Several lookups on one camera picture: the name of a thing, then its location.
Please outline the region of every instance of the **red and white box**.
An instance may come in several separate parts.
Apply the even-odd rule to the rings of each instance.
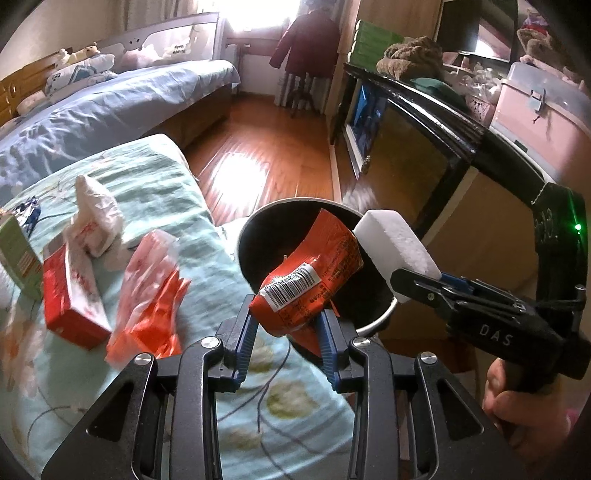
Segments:
[[[111,335],[90,257],[61,233],[43,249],[47,329],[88,350]]]

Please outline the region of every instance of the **white sponge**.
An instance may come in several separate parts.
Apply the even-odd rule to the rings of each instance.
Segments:
[[[390,276],[406,268],[434,280],[441,278],[437,265],[402,216],[394,210],[369,210],[353,233],[392,290]],[[395,291],[398,301],[409,298]]]

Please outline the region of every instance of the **pink storage box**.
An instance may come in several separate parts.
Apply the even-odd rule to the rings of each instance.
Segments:
[[[491,129],[514,142],[557,183],[591,200],[591,99],[577,87],[514,63]]]

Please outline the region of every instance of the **white plastic bag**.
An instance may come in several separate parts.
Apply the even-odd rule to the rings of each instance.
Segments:
[[[75,239],[93,257],[100,257],[123,230],[123,213],[111,192],[87,175],[76,178],[78,213],[66,227],[66,235]]]

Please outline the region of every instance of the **red plastic bag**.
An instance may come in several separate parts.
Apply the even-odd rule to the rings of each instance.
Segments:
[[[353,233],[322,209],[304,241],[262,283],[251,313],[271,335],[289,334],[320,355],[316,332],[308,322],[362,267]]]
[[[156,358],[181,353],[174,319],[190,280],[180,278],[177,239],[154,230],[140,242],[125,269],[115,331],[106,360],[123,368],[135,355]]]

